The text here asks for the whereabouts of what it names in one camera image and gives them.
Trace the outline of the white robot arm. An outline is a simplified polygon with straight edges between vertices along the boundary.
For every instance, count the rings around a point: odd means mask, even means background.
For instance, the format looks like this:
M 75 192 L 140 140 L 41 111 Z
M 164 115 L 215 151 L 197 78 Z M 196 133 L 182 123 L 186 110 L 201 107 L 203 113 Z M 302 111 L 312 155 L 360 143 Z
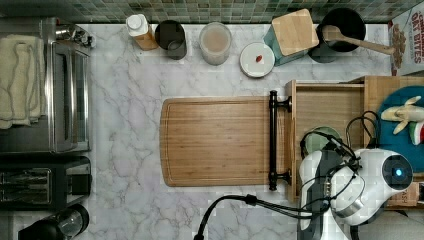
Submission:
M 413 180 L 408 160 L 384 149 L 359 149 L 350 158 L 318 150 L 299 168 L 301 212 L 297 240 L 350 240 L 343 227 L 375 217 L 393 195 Z

